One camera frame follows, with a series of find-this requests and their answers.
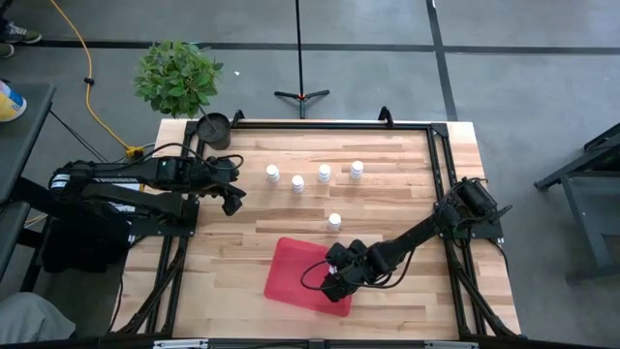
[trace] potted plant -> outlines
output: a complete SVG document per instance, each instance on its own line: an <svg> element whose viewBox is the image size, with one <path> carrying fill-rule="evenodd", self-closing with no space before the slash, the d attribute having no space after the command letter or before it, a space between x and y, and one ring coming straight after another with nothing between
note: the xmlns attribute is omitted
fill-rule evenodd
<svg viewBox="0 0 620 349"><path fill-rule="evenodd" d="M139 61L134 79L136 95L149 102L154 111L174 118L202 114L198 135L215 149L231 143L231 124L221 113L204 112L209 97L217 95L222 63L202 55L195 45L162 42L153 46Z"/></svg>

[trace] red plastic tray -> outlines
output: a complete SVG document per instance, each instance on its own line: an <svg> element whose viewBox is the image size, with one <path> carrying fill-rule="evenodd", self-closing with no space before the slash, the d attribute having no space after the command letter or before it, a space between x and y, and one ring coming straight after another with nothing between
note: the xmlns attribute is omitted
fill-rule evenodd
<svg viewBox="0 0 620 349"><path fill-rule="evenodd" d="M326 258L327 247L292 238L280 238L275 247L264 296L270 300L302 306L323 313L347 316L351 311L351 296L331 302L321 291L301 286L301 274L313 264ZM306 285L320 287L329 272L327 263L306 274Z"/></svg>

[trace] gray floor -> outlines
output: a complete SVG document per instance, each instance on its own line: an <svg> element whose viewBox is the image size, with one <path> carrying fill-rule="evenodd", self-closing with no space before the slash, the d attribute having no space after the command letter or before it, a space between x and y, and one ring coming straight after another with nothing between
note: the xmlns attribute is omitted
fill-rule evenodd
<svg viewBox="0 0 620 349"><path fill-rule="evenodd" d="M58 1L91 40L180 39L201 42L293 43L293 1ZM620 46L620 3L612 0L436 0L447 45ZM340 44L432 44L423 0L302 1L304 40ZM50 38L72 32L46 1L16 1L10 15ZM131 78L142 50L93 49L93 106L124 140L154 140L161 115L133 96ZM221 94L210 107L253 118L296 118L295 106L272 96L296 92L293 51L214 50L225 63ZM306 90L331 95L311 118L373 119L387 105L398 119L446 120L434 53L308 51ZM475 123L489 185L501 204L511 284L523 333L532 338L620 346L620 278L569 286L567 272L591 256L561 188L538 193L532 183L578 155L581 146L618 122L620 56L447 56L459 120ZM58 86L54 110L105 156L121 147L93 122L83 104L85 57L76 48L18 48L0 61L0 76ZM57 135L65 137L55 142ZM47 182L58 166L90 159L52 118L28 162L27 176ZM0 298L16 289L27 251L18 250ZM78 323L101 333L111 314L120 268L106 275L44 275L46 294Z"/></svg>

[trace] black stand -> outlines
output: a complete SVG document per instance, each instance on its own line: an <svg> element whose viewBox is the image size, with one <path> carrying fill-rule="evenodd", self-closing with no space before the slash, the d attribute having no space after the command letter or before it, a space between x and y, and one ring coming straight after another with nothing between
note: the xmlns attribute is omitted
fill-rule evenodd
<svg viewBox="0 0 620 349"><path fill-rule="evenodd" d="M299 118L306 118L306 102L312 98L317 96L326 96L329 94L329 90L322 90L318 92L308 93L307 95L303 93L303 65L301 64L301 28L299 24L299 0L294 1L294 11L297 18L297 57L299 59L299 94L293 94L288 92L273 92L274 95L280 97L289 97L293 98L299 102Z"/></svg>

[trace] shoe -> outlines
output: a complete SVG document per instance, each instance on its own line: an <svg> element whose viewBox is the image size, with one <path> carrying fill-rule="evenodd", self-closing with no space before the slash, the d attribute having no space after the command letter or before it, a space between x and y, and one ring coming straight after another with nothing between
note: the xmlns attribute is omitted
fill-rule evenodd
<svg viewBox="0 0 620 349"><path fill-rule="evenodd" d="M0 58L9 58L16 52L16 49L11 44L0 43Z"/></svg>
<svg viewBox="0 0 620 349"><path fill-rule="evenodd" d="M41 38L41 34L36 31L18 27L13 22L7 24L4 33L0 35L0 40L7 44L34 44L40 41Z"/></svg>

